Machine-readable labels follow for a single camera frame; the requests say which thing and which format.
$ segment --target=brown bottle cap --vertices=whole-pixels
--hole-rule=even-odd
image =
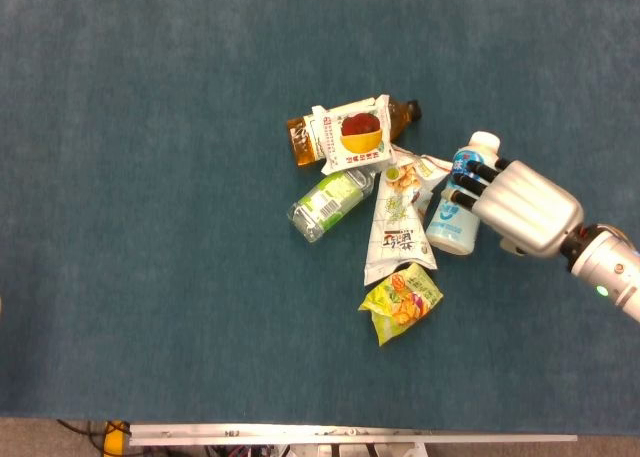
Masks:
[[[411,122],[415,122],[416,120],[420,120],[422,117],[422,109],[420,108],[420,104],[418,104],[417,100],[410,100],[407,102],[409,105],[409,118]]]

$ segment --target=bottle cap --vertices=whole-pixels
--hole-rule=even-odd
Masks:
[[[418,104],[417,100],[410,100],[407,102],[409,106],[409,118],[411,122],[415,122],[416,120],[420,120],[422,117],[422,109],[420,108],[420,104]]]
[[[500,138],[497,135],[493,135],[489,132],[478,131],[474,132],[469,139],[469,145],[485,147],[494,154],[498,155],[498,149],[500,148]]]

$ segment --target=white plastic bottle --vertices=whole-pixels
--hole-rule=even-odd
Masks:
[[[462,147],[453,157],[452,173],[464,173],[477,180],[479,178],[467,170],[467,162],[475,160],[495,168],[498,160],[500,139],[489,132],[474,132],[469,145]],[[451,176],[447,187],[468,193],[453,183]],[[480,219],[459,205],[440,199],[436,213],[427,228],[427,239],[434,247],[456,255],[473,252]]]

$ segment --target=bottle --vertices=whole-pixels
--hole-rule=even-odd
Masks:
[[[498,160],[500,139],[489,132],[475,132],[469,145],[462,147],[453,157],[452,173],[464,173],[478,180],[479,178],[467,170],[467,162],[475,160],[495,168]],[[451,176],[446,188],[468,192],[453,183]],[[473,213],[457,204],[441,198],[436,213],[427,227],[427,239],[434,247],[456,255],[467,255],[473,252],[478,233],[480,219]]]
[[[334,172],[291,206],[289,220],[313,243],[371,194],[374,178],[365,167]]]
[[[350,106],[358,106],[373,99],[365,99],[359,102],[335,107],[331,110],[348,110]],[[391,140],[395,140],[411,122],[422,117],[422,110],[417,100],[406,103],[397,102],[389,97],[389,117],[391,119]],[[317,128],[313,114],[297,117],[287,121],[289,141],[293,149],[293,155],[298,166],[317,162],[325,158],[319,143],[322,129]]]

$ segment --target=white snack package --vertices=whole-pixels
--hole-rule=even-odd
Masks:
[[[380,174],[365,285],[387,277],[406,262],[438,268],[423,222],[433,189],[447,177],[451,163],[394,148],[396,163]]]
[[[322,173],[370,165],[393,163],[395,152],[391,146],[389,96],[381,95],[373,102],[327,110],[313,107],[316,125],[321,126],[319,142],[327,162]]]

